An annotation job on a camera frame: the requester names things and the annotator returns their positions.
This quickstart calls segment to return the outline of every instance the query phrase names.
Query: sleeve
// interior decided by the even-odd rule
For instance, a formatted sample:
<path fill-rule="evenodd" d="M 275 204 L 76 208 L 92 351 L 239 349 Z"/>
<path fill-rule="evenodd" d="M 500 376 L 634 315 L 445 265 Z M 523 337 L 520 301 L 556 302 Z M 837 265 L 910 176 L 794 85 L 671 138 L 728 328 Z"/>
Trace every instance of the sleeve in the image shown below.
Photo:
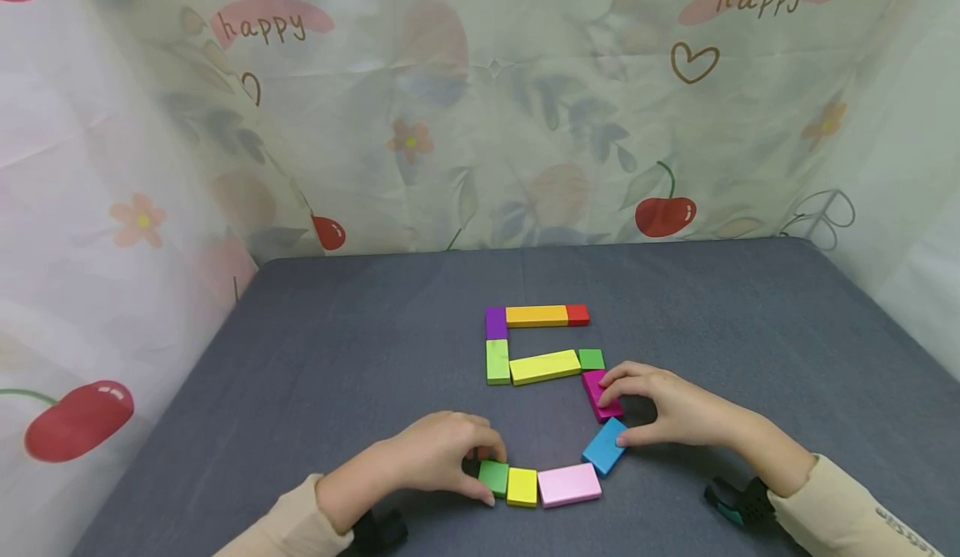
<path fill-rule="evenodd" d="M 353 531 L 340 536 L 317 508 L 311 475 L 247 531 L 222 547 L 214 557 L 333 557 L 353 542 Z"/>
<path fill-rule="evenodd" d="M 789 499 L 767 493 L 777 521 L 813 557 L 942 557 L 827 457 Z"/>

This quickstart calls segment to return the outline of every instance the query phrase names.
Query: gray tablecloth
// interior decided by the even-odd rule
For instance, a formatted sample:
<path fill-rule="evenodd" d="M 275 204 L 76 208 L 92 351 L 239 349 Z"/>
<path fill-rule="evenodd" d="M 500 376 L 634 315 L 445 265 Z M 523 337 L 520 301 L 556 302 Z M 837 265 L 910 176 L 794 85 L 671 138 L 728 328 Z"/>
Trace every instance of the gray tablecloth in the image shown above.
<path fill-rule="evenodd" d="M 587 304 L 588 328 L 511 331 L 673 369 L 827 454 L 941 550 L 960 551 L 960 385 L 803 241 L 658 243 L 272 261 L 254 279 L 76 557 L 210 555 L 313 471 L 430 411 L 480 413 L 517 467 L 578 463 L 579 378 L 487 386 L 484 309 Z M 627 403 L 627 419 L 651 417 Z M 702 499 L 730 454 L 628 451 L 599 501 L 554 510 L 398 494 L 396 555 L 794 555 Z"/>

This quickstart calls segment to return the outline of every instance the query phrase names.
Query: magenta block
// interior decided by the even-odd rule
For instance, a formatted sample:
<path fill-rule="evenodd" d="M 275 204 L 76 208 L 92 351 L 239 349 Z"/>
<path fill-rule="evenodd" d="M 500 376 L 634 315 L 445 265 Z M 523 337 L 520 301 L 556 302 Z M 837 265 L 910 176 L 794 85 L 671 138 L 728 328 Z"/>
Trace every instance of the magenta block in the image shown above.
<path fill-rule="evenodd" d="M 620 405 L 619 399 L 614 399 L 613 402 L 606 407 L 598 406 L 598 400 L 600 400 L 604 391 L 600 386 L 600 380 L 603 379 L 604 374 L 606 374 L 606 372 L 602 369 L 594 369 L 592 372 L 583 372 L 582 374 L 583 387 L 587 389 L 590 407 L 592 407 L 593 415 L 596 416 L 599 424 L 606 422 L 607 419 L 618 418 L 623 415 L 623 407 Z"/>
<path fill-rule="evenodd" d="M 487 307 L 487 340 L 507 340 L 507 307 Z"/>
<path fill-rule="evenodd" d="M 590 463 L 538 471 L 537 481 L 545 509 L 600 499 L 603 493 L 600 490 L 598 473 Z"/>

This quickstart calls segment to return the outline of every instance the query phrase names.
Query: green block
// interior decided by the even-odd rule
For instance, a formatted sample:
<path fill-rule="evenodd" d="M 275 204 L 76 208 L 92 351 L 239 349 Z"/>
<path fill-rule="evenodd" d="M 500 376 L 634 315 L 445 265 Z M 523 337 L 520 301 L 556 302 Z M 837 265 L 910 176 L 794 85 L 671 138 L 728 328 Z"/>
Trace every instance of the green block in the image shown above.
<path fill-rule="evenodd" d="M 580 369 L 606 369 L 603 351 L 600 349 L 580 349 Z"/>
<path fill-rule="evenodd" d="M 510 353 L 506 340 L 487 341 L 487 384 L 510 383 Z"/>
<path fill-rule="evenodd" d="M 507 471 L 510 466 L 498 461 L 481 461 L 480 475 L 477 477 L 493 491 L 493 496 L 504 499 L 507 495 Z"/>

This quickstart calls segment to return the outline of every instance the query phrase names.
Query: white fabric backdrop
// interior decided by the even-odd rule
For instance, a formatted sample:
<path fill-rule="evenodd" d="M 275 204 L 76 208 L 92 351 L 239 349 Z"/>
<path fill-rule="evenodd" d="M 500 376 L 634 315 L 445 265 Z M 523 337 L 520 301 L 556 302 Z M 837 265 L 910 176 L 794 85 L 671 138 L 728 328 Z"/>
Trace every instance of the white fabric backdrop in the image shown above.
<path fill-rule="evenodd" d="M 68 552 L 244 245 L 809 236 L 960 374 L 958 3 L 718 1 L 0 0 L 5 551 Z"/>

